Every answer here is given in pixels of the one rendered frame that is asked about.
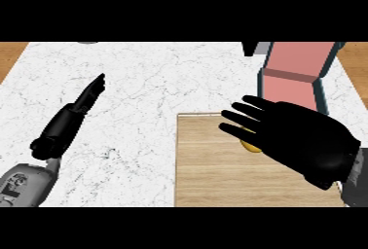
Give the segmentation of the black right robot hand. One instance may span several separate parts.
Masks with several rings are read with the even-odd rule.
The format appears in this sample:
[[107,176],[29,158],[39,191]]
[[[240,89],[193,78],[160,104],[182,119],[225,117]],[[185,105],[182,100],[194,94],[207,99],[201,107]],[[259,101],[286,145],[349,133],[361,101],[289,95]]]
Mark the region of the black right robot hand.
[[330,116],[300,105],[246,95],[222,116],[241,127],[221,123],[229,135],[259,148],[263,154],[299,172],[320,189],[329,190],[351,174],[361,141]]

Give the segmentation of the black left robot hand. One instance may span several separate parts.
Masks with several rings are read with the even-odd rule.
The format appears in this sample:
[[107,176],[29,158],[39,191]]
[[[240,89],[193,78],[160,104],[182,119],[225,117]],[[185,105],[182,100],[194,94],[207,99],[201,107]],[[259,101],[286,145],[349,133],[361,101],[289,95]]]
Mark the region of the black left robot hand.
[[60,158],[79,133],[85,116],[105,90],[105,74],[101,74],[85,88],[79,99],[68,103],[52,118],[40,137],[31,142],[31,156],[39,160]]

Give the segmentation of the yellow lemon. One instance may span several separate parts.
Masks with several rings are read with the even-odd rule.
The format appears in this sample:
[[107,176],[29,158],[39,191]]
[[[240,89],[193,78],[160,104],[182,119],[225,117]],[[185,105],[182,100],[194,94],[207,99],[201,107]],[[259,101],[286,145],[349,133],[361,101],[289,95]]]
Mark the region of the yellow lemon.
[[[252,131],[249,128],[246,128],[244,126],[241,126],[240,128],[243,128],[246,131],[252,132],[252,133],[256,133],[255,131]],[[244,147],[244,149],[252,152],[252,153],[262,153],[262,150],[255,147],[250,143],[244,142],[243,140],[240,140],[240,143]]]

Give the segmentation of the pale wooden tray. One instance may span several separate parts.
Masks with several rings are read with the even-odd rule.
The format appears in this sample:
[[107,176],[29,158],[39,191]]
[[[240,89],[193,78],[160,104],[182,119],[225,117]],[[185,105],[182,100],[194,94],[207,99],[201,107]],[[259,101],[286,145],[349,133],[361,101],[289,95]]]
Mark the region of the pale wooden tray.
[[249,152],[219,129],[213,114],[178,115],[178,206],[342,207],[339,187],[314,187],[303,176]]

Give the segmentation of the pink box with teal edges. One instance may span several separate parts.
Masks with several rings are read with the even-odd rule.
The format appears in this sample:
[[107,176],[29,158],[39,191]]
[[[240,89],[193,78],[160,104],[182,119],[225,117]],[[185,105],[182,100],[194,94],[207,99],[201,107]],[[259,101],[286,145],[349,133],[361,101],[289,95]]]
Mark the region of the pink box with teal edges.
[[271,42],[258,73],[258,96],[274,102],[286,101],[329,115],[323,86],[345,42]]

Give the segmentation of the dark grey object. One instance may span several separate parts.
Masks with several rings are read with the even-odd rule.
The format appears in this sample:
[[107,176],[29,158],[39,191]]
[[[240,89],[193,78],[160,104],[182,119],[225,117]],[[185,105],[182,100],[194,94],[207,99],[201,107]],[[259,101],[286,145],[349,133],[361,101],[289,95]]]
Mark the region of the dark grey object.
[[243,42],[243,53],[246,56],[255,56],[256,54],[266,54],[269,51],[269,42]]

